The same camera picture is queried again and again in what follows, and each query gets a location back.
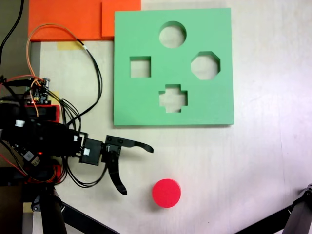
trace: square hole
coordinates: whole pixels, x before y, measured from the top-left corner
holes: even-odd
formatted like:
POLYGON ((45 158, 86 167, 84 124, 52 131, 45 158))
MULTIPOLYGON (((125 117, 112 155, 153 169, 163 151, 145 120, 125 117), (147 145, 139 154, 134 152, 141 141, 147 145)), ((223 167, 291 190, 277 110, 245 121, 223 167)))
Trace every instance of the square hole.
POLYGON ((130 57, 131 78, 149 78, 151 75, 152 71, 150 56, 130 57))

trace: yellow tape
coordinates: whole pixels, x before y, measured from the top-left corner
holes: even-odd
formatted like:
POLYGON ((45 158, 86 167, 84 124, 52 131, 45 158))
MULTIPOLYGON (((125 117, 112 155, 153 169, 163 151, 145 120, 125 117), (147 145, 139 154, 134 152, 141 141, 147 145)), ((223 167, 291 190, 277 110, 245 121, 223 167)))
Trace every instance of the yellow tape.
POLYGON ((57 50, 83 50, 83 47, 78 41, 59 41, 57 50))
MULTIPOLYGON (((51 91, 51 92, 55 94, 56 96, 59 96, 58 91, 51 91)), ((59 105, 59 102, 56 101, 53 97, 49 96, 49 100, 51 101, 51 105, 59 105)))
POLYGON ((31 207, 31 202, 24 202, 24 204, 23 204, 23 212, 24 213, 32 213, 33 210, 30 207, 31 207))

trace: circular hole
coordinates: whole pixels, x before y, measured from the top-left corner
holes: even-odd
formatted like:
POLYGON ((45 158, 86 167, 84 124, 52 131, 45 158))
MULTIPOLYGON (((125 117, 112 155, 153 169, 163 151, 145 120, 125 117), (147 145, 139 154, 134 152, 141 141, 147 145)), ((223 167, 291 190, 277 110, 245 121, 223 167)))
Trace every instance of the circular hole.
POLYGON ((186 39, 185 27, 176 21, 165 23, 160 30, 159 40, 161 44, 168 48, 181 46, 186 39))

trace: octagonal hole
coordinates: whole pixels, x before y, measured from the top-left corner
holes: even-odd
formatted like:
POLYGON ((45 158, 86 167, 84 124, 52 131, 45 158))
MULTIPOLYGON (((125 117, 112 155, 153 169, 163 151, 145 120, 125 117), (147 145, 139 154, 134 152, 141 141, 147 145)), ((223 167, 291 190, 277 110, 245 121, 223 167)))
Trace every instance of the octagonal hole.
POLYGON ((198 79, 213 79, 220 72, 220 59, 213 52, 199 52, 192 60, 191 71, 198 79))
POLYGON ((185 39, 186 29, 179 22, 167 22, 160 29, 159 40, 165 47, 177 48, 184 43, 185 39))

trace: red disc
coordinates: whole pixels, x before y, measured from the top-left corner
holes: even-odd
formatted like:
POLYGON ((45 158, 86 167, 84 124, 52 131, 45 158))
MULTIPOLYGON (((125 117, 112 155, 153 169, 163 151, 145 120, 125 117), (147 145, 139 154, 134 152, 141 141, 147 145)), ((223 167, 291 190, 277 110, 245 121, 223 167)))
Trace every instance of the red disc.
POLYGON ((153 187, 153 199, 160 207, 173 207, 179 202, 180 197, 180 185, 173 179, 162 179, 153 187))

